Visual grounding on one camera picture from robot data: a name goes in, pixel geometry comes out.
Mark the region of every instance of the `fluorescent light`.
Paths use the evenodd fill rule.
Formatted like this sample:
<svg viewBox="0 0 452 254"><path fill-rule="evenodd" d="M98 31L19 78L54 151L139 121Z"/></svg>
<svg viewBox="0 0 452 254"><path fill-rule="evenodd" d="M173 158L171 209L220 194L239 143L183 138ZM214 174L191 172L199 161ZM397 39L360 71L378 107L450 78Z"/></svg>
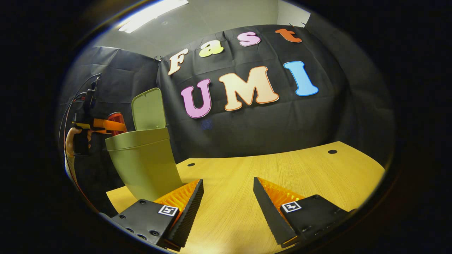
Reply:
<svg viewBox="0 0 452 254"><path fill-rule="evenodd" d="M143 10L135 13L130 16L126 20L126 24L123 25L119 31L131 33L137 30L140 26L148 23L152 19L157 18L158 16L165 14L177 7L188 4L187 0L163 0L156 4L153 4L149 7L144 8Z"/></svg>

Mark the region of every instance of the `finger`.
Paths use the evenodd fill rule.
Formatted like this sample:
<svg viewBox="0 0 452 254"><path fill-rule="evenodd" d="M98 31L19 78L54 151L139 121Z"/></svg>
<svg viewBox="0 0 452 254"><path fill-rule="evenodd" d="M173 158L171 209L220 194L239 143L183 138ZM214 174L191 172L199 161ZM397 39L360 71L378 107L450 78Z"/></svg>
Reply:
<svg viewBox="0 0 452 254"><path fill-rule="evenodd" d="M82 129L77 129L75 127L72 127L69 132L67 133L67 137L66 137L66 142L72 142L72 140L74 140L74 135L75 134L79 134L80 132L82 132Z"/></svg>

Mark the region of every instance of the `wooden table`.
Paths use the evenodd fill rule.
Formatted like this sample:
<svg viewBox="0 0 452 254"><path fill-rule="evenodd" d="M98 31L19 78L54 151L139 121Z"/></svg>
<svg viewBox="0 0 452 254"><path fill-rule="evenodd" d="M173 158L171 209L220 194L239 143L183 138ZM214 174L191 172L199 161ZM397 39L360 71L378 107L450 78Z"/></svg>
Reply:
<svg viewBox="0 0 452 254"><path fill-rule="evenodd" d="M255 176L304 197L319 194L350 211L363 204L384 174L376 161L342 142L271 155L187 159L177 169L183 183L204 180L201 205L180 251L197 254L283 250L254 196ZM118 213L137 201L126 187L107 195Z"/></svg>

